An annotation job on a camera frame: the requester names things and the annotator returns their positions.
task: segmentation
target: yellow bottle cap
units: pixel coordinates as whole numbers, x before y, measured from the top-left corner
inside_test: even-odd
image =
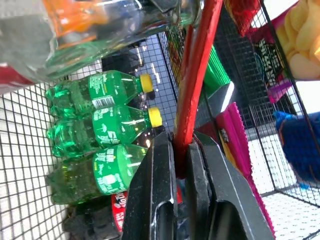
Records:
[[[148,109],[148,113],[149,113],[151,126],[153,128],[156,128],[162,125],[162,117],[161,117],[159,108],[151,107]]]
[[[152,79],[149,74],[141,74],[140,75],[140,81],[142,85],[142,90],[144,93],[149,93],[154,90],[154,87],[152,86]]]

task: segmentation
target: green soda bottle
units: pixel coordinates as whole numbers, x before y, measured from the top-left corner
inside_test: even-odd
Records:
[[[72,117],[92,113],[96,109],[128,104],[140,93],[152,92],[149,74],[139,77],[110,70],[76,81],[63,81],[48,89],[50,113],[57,117]]]
[[[63,160],[46,178],[52,189],[52,202],[80,204],[127,190],[147,150],[119,144],[80,159]]]
[[[65,118],[47,131],[57,157],[79,157],[116,144],[131,144],[145,129],[162,125],[157,107],[142,111],[126,105]]]

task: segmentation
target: barcode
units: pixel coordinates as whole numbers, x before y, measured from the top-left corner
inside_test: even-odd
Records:
[[[92,100],[92,104],[96,109],[99,109],[102,107],[112,107],[115,105],[115,101],[112,96],[106,96],[104,98]]]

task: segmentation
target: red bottle label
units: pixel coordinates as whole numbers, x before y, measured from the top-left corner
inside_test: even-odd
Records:
[[[9,66],[0,66],[0,95],[25,88],[34,83]]]
[[[119,233],[122,233],[122,227],[125,220],[127,199],[128,199],[127,191],[120,192],[118,194],[114,194],[111,196],[112,214],[113,214],[115,225]]]
[[[182,192],[179,186],[176,186],[176,202],[181,204],[183,202]]]

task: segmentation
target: clear plastic bottle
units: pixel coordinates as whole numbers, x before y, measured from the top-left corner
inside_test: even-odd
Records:
[[[157,107],[142,111],[126,105],[62,119],[47,131],[57,157],[79,157],[116,144],[131,144],[145,129],[162,125]]]
[[[135,77],[116,70],[87,76],[78,81],[63,81],[46,92],[57,117],[73,117],[96,109],[128,104],[139,93],[153,90],[149,74]]]
[[[52,188],[52,202],[79,204],[127,190],[147,150],[119,144],[80,159],[63,160],[46,178]]]
[[[6,0],[0,9],[0,64],[28,81],[1,85],[0,92],[57,80],[171,25],[196,24],[203,1],[172,1],[163,9],[162,0]]]

